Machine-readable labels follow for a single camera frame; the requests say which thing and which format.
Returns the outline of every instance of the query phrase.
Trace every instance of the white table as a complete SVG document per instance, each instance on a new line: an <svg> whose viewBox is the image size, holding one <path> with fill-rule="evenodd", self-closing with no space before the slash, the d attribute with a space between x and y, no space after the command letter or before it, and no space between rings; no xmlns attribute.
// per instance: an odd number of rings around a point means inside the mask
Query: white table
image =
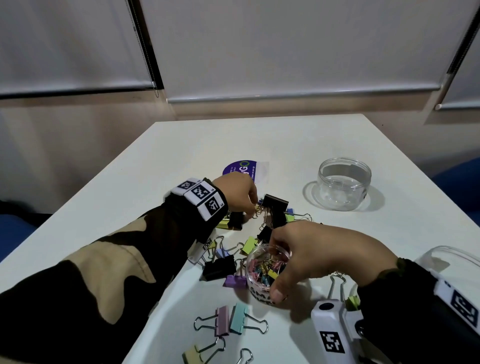
<svg viewBox="0 0 480 364"><path fill-rule="evenodd" d="M372 188L358 211L328 211L303 195L305 190L308 196L320 163L339 156L360 159L372 169ZM372 235L399 256L415 259L437 245L480 255L479 228L363 115L158 122L0 264L0 291L161 204L164 193L184 178L213 179L242 159L268 161L268 193L288 200L297 212ZM227 232L226 245L256 235L259 223ZM194 319L226 304L231 310L238 300L251 305L251 315L268 321L269 332L231 334L226 351L212 364L236 363L242 347L253 352L255 363L318 362L319 342L309 317L315 299L327 294L329 278L304 283L299 291L309 299L289 297L290 310L263 305L247 291L237 296L221 287L223 280L199 282L200 274L187 262L127 363L182 363L182 352L192 344L214 341L212 330L193 330Z"/></svg>

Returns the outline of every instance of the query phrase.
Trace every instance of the wall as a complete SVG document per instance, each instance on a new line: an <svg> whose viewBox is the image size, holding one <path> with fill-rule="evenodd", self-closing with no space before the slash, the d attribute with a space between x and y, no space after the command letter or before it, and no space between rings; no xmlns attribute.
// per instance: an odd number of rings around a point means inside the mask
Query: wall
<svg viewBox="0 0 480 364"><path fill-rule="evenodd" d="M54 212L152 123L178 119L363 112L432 175L480 156L480 112L431 112L437 98L438 92L172 107L163 95L143 91L3 100L0 199Z"/></svg>

